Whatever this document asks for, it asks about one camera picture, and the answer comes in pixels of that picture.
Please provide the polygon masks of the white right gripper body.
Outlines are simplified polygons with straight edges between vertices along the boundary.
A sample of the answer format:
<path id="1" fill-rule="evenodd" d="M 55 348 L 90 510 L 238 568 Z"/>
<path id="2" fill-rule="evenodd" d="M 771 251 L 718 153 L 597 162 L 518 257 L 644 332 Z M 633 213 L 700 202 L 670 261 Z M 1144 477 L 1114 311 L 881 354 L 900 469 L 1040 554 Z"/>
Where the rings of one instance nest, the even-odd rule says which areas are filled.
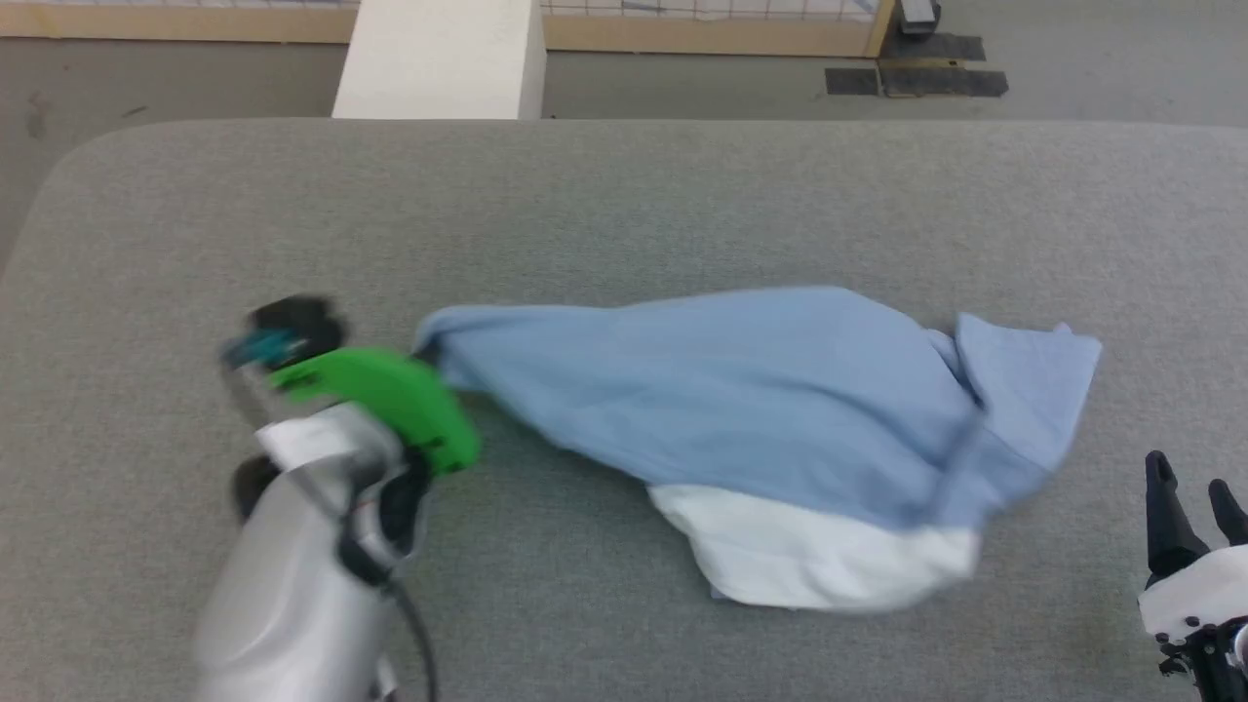
<path id="1" fill-rule="evenodd" d="M 1247 547 L 1218 548 L 1138 596 L 1146 635 L 1186 640 L 1204 625 L 1247 615 Z"/>

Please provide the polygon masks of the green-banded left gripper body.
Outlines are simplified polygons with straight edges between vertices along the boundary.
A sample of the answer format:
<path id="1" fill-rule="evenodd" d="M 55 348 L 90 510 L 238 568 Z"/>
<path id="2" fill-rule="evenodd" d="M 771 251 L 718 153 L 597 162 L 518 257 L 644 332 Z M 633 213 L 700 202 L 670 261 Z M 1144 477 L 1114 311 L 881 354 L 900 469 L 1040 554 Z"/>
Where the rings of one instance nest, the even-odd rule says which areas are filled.
<path id="1" fill-rule="evenodd" d="M 417 448 L 441 477 L 480 458 L 480 435 L 441 375 L 388 349 L 337 349 L 270 372 L 270 385 L 295 403 L 331 397 L 356 403 Z"/>

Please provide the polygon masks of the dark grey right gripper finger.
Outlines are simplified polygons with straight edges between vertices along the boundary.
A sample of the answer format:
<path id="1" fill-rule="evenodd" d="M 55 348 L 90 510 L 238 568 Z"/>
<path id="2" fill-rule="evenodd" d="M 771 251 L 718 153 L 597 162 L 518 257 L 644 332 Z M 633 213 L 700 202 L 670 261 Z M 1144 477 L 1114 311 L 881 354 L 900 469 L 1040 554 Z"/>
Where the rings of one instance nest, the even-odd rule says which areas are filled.
<path id="1" fill-rule="evenodd" d="M 1208 497 L 1214 521 L 1231 547 L 1248 545 L 1248 515 L 1236 501 L 1226 480 L 1216 478 L 1208 485 Z"/>
<path id="2" fill-rule="evenodd" d="M 1211 551 L 1191 528 L 1189 516 L 1181 503 L 1178 480 L 1163 450 L 1151 450 L 1146 456 L 1146 528 L 1149 542 L 1151 587 L 1169 578 Z"/>

